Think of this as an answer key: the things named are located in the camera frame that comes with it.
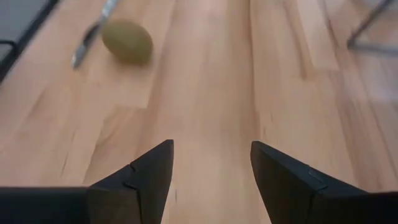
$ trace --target brown fuzzy fruit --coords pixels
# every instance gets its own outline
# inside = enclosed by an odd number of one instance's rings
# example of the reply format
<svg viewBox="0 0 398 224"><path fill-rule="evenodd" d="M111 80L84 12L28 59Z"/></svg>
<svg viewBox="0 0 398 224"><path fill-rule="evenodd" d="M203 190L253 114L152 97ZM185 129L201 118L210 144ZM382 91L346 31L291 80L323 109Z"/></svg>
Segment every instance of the brown fuzzy fruit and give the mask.
<svg viewBox="0 0 398 224"><path fill-rule="evenodd" d="M143 65L150 60L153 43L149 33L132 21L110 21L102 28L102 40L122 62Z"/></svg>

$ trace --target knife blade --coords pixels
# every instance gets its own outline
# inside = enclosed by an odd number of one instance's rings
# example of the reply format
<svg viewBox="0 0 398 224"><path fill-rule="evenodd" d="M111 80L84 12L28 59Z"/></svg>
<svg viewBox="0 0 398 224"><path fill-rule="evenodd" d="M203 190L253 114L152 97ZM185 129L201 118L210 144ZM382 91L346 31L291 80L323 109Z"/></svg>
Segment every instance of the knife blade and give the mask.
<svg viewBox="0 0 398 224"><path fill-rule="evenodd" d="M112 13L112 11L115 8L116 3L118 3L118 1L119 0L107 0L106 1L105 5L102 9L102 12L101 12L101 17L86 32L81 44L78 46L75 53L73 54L73 57L72 57L72 68L73 69L77 69L80 66L88 49L93 44L93 42L94 42L96 36L98 35L99 31L101 30L102 26L108 20L108 17Z"/></svg>

